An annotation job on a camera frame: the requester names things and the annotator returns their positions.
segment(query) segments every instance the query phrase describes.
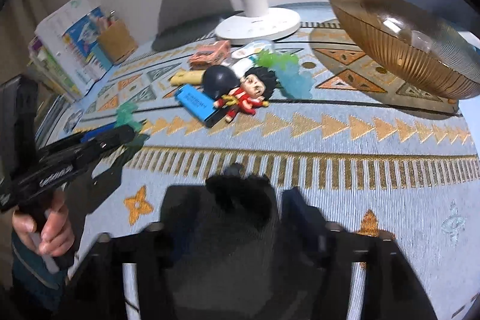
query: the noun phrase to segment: stack of books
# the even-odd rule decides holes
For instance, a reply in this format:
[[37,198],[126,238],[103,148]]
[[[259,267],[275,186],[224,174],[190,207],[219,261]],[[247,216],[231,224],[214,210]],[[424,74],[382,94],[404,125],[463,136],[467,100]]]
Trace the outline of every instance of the stack of books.
[[83,98],[112,64],[97,44],[106,20],[89,0],[71,0],[39,23],[28,46],[44,84],[68,101]]

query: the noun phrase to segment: table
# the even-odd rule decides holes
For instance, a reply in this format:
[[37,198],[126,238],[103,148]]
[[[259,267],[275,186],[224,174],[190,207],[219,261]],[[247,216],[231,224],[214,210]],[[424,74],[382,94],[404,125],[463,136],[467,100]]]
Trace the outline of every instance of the table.
[[[195,48],[214,41],[208,34],[163,53],[152,52],[151,43],[142,45],[66,111],[50,142],[65,136],[65,122],[80,109],[85,113],[76,131],[114,121],[116,107],[127,100],[139,106],[134,117],[146,120],[144,145],[115,174],[118,188],[86,217],[80,258],[100,232],[128,235],[157,221],[168,185],[201,184],[241,162],[248,171],[268,175],[278,199],[282,190],[298,185],[309,204],[347,230],[390,232],[438,318],[462,318],[480,291],[475,257],[480,165],[473,142],[480,142],[478,100],[462,103],[462,115],[458,102],[418,90],[365,55],[328,4],[291,8],[304,22],[276,48],[295,53],[302,69],[311,72],[312,100],[288,100],[275,91],[271,105],[255,116],[239,115],[230,125],[221,121],[204,128],[178,107],[168,79],[188,69],[186,60]],[[107,172],[123,152],[120,148],[103,159],[93,176]],[[128,199],[140,202],[143,210],[132,214],[125,206]],[[126,266],[126,272],[129,316],[138,318],[132,309],[134,270]],[[363,276],[355,265],[351,319],[361,309]],[[182,293],[186,303],[195,296],[192,289]],[[228,284],[215,289],[235,294]]]

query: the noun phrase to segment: orange star pattern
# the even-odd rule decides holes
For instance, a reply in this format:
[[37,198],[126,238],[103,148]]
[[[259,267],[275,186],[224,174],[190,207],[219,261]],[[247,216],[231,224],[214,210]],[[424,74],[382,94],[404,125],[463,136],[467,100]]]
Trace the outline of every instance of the orange star pattern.
[[146,189],[146,186],[143,185],[137,194],[135,194],[135,197],[129,197],[123,201],[130,212],[128,222],[131,226],[137,222],[141,214],[150,214],[153,212],[153,206],[145,200]]

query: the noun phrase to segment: desk lamp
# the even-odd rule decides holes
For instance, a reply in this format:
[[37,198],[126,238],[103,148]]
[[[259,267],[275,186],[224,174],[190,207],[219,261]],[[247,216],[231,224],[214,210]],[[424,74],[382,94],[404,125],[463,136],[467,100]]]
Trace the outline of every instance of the desk lamp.
[[254,40],[276,40],[300,27],[300,16],[293,10],[268,7],[267,0],[242,0],[244,11],[222,21],[215,34],[233,45]]

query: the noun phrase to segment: person's hand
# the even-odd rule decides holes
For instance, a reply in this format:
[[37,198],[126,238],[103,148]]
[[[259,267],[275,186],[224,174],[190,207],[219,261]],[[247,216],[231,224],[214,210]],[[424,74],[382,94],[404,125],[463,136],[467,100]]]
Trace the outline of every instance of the person's hand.
[[28,214],[15,211],[11,223],[20,240],[30,250],[38,255],[52,255],[58,257],[65,254],[73,245],[75,236],[68,219],[68,208],[65,205],[63,191],[54,193],[50,214],[40,234],[42,242],[35,247],[29,233],[37,230],[37,225]]

